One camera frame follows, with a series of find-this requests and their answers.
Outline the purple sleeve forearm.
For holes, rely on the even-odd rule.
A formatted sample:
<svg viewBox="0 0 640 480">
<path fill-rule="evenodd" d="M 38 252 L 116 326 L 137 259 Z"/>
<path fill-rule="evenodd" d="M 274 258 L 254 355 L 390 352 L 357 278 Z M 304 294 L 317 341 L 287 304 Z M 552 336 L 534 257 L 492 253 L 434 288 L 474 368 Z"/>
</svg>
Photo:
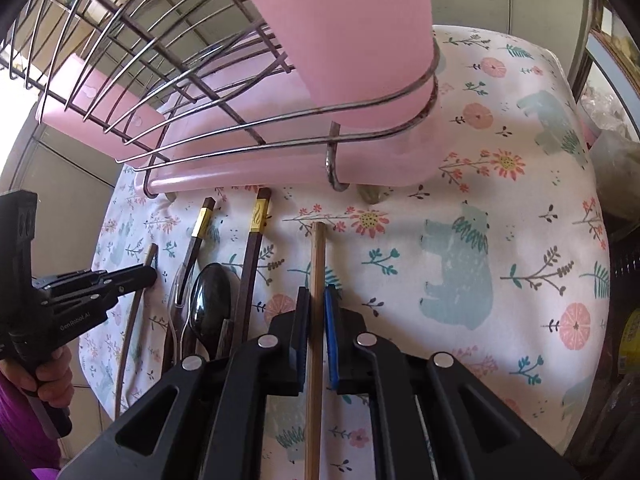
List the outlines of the purple sleeve forearm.
<svg viewBox="0 0 640 480">
<path fill-rule="evenodd" d="M 26 396 L 4 376 L 1 376 L 1 429 L 38 479 L 58 478 L 61 463 L 58 442 L 46 436 Z"/>
</svg>

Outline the person's left hand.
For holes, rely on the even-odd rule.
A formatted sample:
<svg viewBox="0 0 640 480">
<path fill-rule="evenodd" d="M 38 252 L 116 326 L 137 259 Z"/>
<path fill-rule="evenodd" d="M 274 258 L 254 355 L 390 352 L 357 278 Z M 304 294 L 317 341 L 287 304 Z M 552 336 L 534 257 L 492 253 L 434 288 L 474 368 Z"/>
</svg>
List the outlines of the person's left hand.
<svg viewBox="0 0 640 480">
<path fill-rule="evenodd" d="M 50 360 L 29 373 L 16 361 L 1 361 L 1 373 L 24 391 L 37 393 L 38 398 L 54 408 L 68 408 L 74 396 L 72 352 L 67 346 L 52 352 Z"/>
</svg>

